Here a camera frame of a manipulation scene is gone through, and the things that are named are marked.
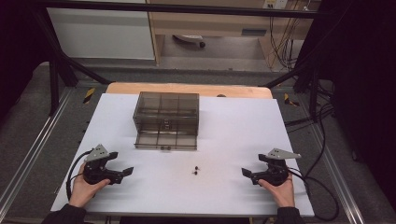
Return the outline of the white wall socket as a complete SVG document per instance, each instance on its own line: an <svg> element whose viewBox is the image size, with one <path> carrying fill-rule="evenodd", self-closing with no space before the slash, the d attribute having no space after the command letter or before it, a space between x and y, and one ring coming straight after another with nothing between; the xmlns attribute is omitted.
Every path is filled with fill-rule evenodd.
<svg viewBox="0 0 396 224"><path fill-rule="evenodd" d="M270 8L270 9L285 9L288 0L264 0L263 1L263 8Z"/></svg>

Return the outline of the person's right hand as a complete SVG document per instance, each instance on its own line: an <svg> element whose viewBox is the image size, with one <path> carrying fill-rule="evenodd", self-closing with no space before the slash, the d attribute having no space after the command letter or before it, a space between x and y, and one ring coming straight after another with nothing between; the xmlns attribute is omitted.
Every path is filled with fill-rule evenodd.
<svg viewBox="0 0 396 224"><path fill-rule="evenodd" d="M274 186L263 179L260 179L258 183L272 194L278 207L295 206L292 174L289 174L285 182L279 186Z"/></svg>

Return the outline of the black metal frame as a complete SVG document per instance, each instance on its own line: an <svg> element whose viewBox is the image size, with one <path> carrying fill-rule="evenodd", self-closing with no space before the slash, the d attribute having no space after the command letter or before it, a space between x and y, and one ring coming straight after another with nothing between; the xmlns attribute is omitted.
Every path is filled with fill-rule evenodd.
<svg viewBox="0 0 396 224"><path fill-rule="evenodd" d="M157 12L157 13L181 13L181 14L208 14L227 16L250 16L264 18L297 18L297 19L326 19L332 12L326 11L297 11L288 9L254 9L245 7L211 7L193 5L170 5L170 4L146 4L146 3L118 3L104 1L76 1L76 0L32 0L27 3L31 14L35 18L36 24L44 34L45 47L48 47L48 54L59 65L56 72L61 76L67 86L75 87L78 84L73 68L87 75L93 80L108 85L112 81L100 77L82 64L71 59L64 51L51 29L51 22L45 21L43 13L47 8L67 8L67 9L88 9L104 11L137 11L137 12Z"/></svg>

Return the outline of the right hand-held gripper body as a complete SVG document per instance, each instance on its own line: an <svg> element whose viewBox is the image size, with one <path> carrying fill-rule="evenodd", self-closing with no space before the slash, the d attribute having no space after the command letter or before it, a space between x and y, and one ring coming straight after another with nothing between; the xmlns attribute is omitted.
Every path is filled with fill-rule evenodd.
<svg viewBox="0 0 396 224"><path fill-rule="evenodd" d="M289 152L279 148L273 148L266 154L269 159L267 164L267 170L258 173L252 173L250 178L253 185L258 185L260 179L266 180L274 186L283 184L289 175L289 168L286 164L288 159L300 159L299 153Z"/></svg>

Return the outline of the smoky clear drawer cabinet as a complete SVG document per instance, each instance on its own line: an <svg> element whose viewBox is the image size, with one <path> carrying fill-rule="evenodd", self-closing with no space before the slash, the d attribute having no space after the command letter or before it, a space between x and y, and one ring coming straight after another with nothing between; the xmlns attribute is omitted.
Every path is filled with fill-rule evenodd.
<svg viewBox="0 0 396 224"><path fill-rule="evenodd" d="M198 93L141 91L133 120L138 133L196 136L199 110Z"/></svg>

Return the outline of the yellow black striped tape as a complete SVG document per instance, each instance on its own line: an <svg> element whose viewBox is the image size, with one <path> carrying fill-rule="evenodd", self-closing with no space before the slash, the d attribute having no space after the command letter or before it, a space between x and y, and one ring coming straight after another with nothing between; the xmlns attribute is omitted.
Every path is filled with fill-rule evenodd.
<svg viewBox="0 0 396 224"><path fill-rule="evenodd" d="M89 88L84 99L83 99L83 104L88 104L89 101L91 100L93 94L95 92L95 88Z"/></svg>
<svg viewBox="0 0 396 224"><path fill-rule="evenodd" d="M284 103L285 105L300 106L298 102L292 101L287 93L284 93Z"/></svg>

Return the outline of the black curtain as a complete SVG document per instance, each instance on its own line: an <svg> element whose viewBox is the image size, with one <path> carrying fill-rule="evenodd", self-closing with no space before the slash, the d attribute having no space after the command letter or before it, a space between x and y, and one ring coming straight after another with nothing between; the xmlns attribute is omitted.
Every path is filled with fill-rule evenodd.
<svg viewBox="0 0 396 224"><path fill-rule="evenodd" d="M314 21L309 40L336 39L320 76L350 144L396 209L396 0L322 0L337 13Z"/></svg>
<svg viewBox="0 0 396 224"><path fill-rule="evenodd" d="M48 57L40 47L25 0L0 0L0 119Z"/></svg>

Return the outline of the aluminium rail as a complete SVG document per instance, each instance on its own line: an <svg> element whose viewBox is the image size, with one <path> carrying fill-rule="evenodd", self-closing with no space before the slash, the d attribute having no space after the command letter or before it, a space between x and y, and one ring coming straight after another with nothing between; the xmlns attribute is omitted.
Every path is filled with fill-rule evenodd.
<svg viewBox="0 0 396 224"><path fill-rule="evenodd" d="M35 164L42 148L46 144L47 140L50 137L52 130L54 129L55 125L57 124L60 116L64 112L66 108L70 96L74 93L74 88L65 88L61 94L61 98L58 101L59 106L53 112L51 116L49 116L40 130L39 134L37 135L35 141L30 146L29 150L27 151L26 155L23 158L20 166L16 173L10 178L10 182L8 183L6 189L0 195L0 222L4 219L9 210L10 206L13 204L16 196L18 195L21 186L23 185L25 179L29 175L32 167Z"/></svg>
<svg viewBox="0 0 396 224"><path fill-rule="evenodd" d="M337 196L343 205L350 224L365 224L361 210L357 206L352 193L344 179L341 169L337 166L335 159L326 145L324 127L319 122L312 125L312 133L315 136L319 149L323 150L322 159L328 170L330 179L334 185Z"/></svg>

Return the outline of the office chair base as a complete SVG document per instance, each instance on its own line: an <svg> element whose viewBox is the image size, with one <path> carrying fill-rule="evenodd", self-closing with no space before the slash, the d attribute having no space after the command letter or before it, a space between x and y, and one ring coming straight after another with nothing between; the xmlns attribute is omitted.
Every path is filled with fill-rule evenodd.
<svg viewBox="0 0 396 224"><path fill-rule="evenodd" d="M200 48L205 47L204 39L200 35L173 35L173 38L189 43L198 44Z"/></svg>

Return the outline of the white board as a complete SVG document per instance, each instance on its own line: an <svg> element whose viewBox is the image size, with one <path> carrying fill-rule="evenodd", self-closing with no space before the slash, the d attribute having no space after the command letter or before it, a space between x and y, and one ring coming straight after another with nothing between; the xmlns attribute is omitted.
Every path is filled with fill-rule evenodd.
<svg viewBox="0 0 396 224"><path fill-rule="evenodd" d="M99 144L119 156L107 168L134 172L87 204L111 216L264 217L276 213L272 195L242 175L265 169L259 154L290 150L274 99L201 97L196 150L137 149L134 94L105 93L78 148ZM200 168L193 175L194 167Z"/></svg>

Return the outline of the person's left hand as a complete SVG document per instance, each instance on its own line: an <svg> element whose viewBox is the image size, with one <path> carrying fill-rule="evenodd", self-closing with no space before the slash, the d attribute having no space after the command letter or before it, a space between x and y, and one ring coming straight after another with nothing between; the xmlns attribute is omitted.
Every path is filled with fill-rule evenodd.
<svg viewBox="0 0 396 224"><path fill-rule="evenodd" d="M110 183L109 179L104 179L96 184L89 184L83 178L85 164L82 163L78 176L74 180L69 204L78 208L84 208L94 195Z"/></svg>

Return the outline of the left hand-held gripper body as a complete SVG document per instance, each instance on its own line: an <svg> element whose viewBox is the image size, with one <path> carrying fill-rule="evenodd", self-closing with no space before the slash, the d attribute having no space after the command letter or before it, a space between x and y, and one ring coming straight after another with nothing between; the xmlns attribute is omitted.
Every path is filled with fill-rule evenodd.
<svg viewBox="0 0 396 224"><path fill-rule="evenodd" d="M99 144L94 147L89 153L85 161L83 178L91 185L96 184L104 179L110 180L110 185L120 184L123 179L123 174L120 171L108 170L106 163L108 160L106 157L110 152L106 148Z"/></svg>

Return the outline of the wooden table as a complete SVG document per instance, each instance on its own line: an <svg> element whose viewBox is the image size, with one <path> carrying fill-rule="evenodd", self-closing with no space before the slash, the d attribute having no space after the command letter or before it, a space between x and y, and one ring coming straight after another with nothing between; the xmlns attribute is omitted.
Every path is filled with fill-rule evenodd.
<svg viewBox="0 0 396 224"><path fill-rule="evenodd" d="M199 93L203 96L224 95L233 98L272 99L273 94L267 88L240 85L201 85L180 83L143 83L114 82L108 85L106 93L138 94L141 91Z"/></svg>

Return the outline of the white cabinet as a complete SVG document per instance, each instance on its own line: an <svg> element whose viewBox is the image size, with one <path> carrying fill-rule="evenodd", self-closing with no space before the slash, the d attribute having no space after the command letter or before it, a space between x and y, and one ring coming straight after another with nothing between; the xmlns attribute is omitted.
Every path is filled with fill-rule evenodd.
<svg viewBox="0 0 396 224"><path fill-rule="evenodd" d="M49 8L63 51L73 58L153 60L146 12Z"/></svg>

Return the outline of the light wooden desk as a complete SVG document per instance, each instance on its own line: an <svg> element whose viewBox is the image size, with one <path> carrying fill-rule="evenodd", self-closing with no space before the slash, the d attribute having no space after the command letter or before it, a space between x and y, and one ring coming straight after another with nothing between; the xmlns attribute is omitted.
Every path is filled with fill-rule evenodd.
<svg viewBox="0 0 396 224"><path fill-rule="evenodd" d="M146 0L149 4L193 5L211 7L263 8L264 0ZM317 9L315 0L288 0L285 9L308 11ZM279 69L281 52L297 41L305 40L311 19L264 18L208 14L150 12L151 30L159 35L204 35L256 37L269 68Z"/></svg>

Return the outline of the smoky clear compartment drawer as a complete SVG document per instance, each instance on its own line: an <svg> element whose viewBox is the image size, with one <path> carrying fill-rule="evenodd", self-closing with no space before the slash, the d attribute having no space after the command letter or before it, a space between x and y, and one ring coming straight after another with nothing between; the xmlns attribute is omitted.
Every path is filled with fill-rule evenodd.
<svg viewBox="0 0 396 224"><path fill-rule="evenodd" d="M137 135L134 147L159 150L196 150L197 135L186 132L143 132Z"/></svg>

